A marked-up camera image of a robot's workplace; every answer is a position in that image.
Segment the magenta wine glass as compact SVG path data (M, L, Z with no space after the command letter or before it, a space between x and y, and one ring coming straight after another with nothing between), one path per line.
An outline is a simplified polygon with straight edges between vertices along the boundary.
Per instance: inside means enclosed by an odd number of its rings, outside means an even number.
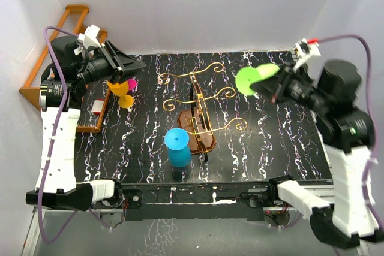
M128 80L127 80L127 83L128 83L128 90L129 90L129 91L132 91L132 90L135 89L136 86L137 86L137 82L136 82L135 79L128 79Z

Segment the green wine glass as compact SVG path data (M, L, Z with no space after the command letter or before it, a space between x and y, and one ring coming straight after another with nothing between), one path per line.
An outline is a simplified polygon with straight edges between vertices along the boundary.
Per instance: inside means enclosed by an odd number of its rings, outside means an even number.
M257 67L242 67L235 76L236 88L245 96L253 95L256 93L256 90L251 88L253 84L275 76L279 70L279 66L272 63L262 64Z

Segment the orange yellow wine glass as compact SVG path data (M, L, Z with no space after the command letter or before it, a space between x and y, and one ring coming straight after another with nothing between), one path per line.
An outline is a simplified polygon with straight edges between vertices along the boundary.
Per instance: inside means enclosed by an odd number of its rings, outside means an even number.
M134 98L128 94L129 84L128 82L123 83L111 83L107 81L107 85L111 92L119 97L118 105L121 108L130 108L134 104Z

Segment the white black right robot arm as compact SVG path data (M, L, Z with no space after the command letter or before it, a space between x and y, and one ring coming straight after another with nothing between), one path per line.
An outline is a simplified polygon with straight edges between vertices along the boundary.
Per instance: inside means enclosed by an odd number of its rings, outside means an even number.
M268 201L290 204L310 222L313 234L327 245L348 249L361 241L383 241L383 225L371 211L370 178L375 144L372 118L355 106L361 76L347 61L331 59L313 82L304 67L275 64L253 67L246 86L276 104L293 100L316 114L316 127L332 167L334 201L329 203L303 188L291 176L269 181Z

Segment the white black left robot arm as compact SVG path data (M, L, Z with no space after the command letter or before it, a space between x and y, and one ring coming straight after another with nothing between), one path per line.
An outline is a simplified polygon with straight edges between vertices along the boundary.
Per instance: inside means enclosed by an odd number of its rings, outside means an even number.
M43 120L41 168L37 184L26 193L35 207L86 211L103 201L118 207L124 193L111 179L79 183L74 174L77 123L87 85L99 80L126 83L146 64L120 51L110 41L85 42L72 35L50 42L52 64L41 76L39 106Z

